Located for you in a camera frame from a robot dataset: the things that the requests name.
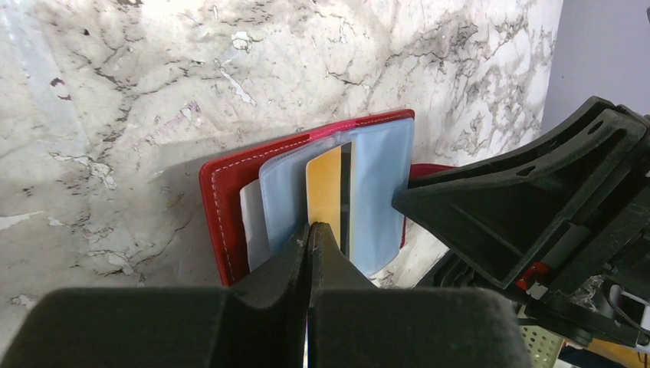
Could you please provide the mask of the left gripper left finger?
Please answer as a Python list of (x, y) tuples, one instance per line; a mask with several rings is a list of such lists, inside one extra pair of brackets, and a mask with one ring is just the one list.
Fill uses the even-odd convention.
[(65, 288), (46, 295), (3, 367), (299, 367), (310, 229), (231, 287)]

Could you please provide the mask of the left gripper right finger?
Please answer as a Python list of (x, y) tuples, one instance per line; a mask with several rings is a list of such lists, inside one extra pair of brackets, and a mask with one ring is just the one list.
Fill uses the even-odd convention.
[(375, 286), (331, 227), (310, 229), (311, 367), (529, 367), (510, 303), (480, 288)]

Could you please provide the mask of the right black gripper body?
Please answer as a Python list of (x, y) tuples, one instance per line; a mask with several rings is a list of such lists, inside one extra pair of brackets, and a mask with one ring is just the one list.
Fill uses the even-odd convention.
[(649, 345), (649, 205), (597, 209), (584, 223), (559, 202), (435, 202), (450, 249), (438, 286), (496, 291), (534, 324), (588, 344)]

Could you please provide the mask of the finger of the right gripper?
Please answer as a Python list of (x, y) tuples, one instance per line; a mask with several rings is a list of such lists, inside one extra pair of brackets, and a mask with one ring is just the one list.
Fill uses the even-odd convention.
[(649, 118), (591, 97), (521, 148), (413, 179), (393, 205), (496, 288), (574, 291), (649, 223)]

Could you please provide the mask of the red leather card holder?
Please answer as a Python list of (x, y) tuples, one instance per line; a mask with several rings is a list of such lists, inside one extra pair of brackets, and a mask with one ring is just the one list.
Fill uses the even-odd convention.
[(405, 242), (393, 197), (410, 179), (445, 170), (412, 162), (412, 110), (331, 123), (209, 160), (199, 170), (208, 232), (223, 285), (245, 278), (280, 252), (307, 216), (306, 166), (353, 142), (350, 254), (365, 276), (389, 265)]

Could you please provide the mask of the gold credit card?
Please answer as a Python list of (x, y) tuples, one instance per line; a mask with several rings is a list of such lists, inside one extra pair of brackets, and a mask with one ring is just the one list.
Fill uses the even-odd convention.
[(312, 159), (306, 166), (309, 223), (330, 225), (341, 253), (350, 254), (351, 174), (353, 142)]

